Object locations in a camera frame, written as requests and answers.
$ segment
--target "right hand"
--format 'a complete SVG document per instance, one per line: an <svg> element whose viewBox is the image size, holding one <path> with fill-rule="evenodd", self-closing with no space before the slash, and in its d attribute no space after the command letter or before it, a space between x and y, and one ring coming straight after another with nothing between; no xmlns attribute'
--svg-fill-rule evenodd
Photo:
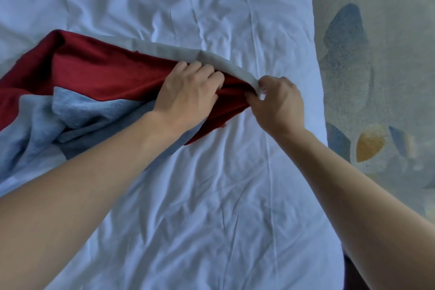
<svg viewBox="0 0 435 290"><path fill-rule="evenodd" d="M302 135L305 131L304 101L296 85L286 77L272 76L260 78L258 84L266 92L264 100L251 92L245 95L260 127L273 138Z"/></svg>

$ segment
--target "patterned carpet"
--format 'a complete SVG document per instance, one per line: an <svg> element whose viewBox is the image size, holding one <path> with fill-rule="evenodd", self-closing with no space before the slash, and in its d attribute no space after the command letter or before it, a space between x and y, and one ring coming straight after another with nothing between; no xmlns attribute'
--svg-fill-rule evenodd
<svg viewBox="0 0 435 290"><path fill-rule="evenodd" d="M435 0L313 0L329 146L435 223Z"/></svg>

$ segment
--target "folded cloth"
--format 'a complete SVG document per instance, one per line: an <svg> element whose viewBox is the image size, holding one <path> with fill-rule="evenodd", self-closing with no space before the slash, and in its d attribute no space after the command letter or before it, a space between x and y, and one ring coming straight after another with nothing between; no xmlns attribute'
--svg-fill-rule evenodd
<svg viewBox="0 0 435 290"><path fill-rule="evenodd" d="M176 63L81 34L49 33L0 79L0 181L50 144L69 159L132 124L153 109ZM152 165L245 110L246 91L255 92L225 74L209 117Z"/></svg>

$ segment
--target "forearm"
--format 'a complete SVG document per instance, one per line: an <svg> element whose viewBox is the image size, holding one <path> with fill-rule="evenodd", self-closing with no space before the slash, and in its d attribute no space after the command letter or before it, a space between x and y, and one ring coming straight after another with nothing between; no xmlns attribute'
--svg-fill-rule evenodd
<svg viewBox="0 0 435 290"><path fill-rule="evenodd" d="M46 286L134 178L179 137L171 130L150 112L1 198L1 288Z"/></svg>
<svg viewBox="0 0 435 290"><path fill-rule="evenodd" d="M435 289L435 227L308 131L276 138L372 289Z"/></svg>

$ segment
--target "wrinkled sheet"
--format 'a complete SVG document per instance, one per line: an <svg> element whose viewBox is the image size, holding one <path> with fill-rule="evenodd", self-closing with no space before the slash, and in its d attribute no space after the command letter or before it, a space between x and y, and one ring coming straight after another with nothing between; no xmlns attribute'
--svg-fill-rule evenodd
<svg viewBox="0 0 435 290"><path fill-rule="evenodd" d="M52 29L203 49L298 85L326 142L311 0L2 0L0 73ZM2 192L59 165L56 147ZM340 242L250 110L124 195L48 289L342 289Z"/></svg>

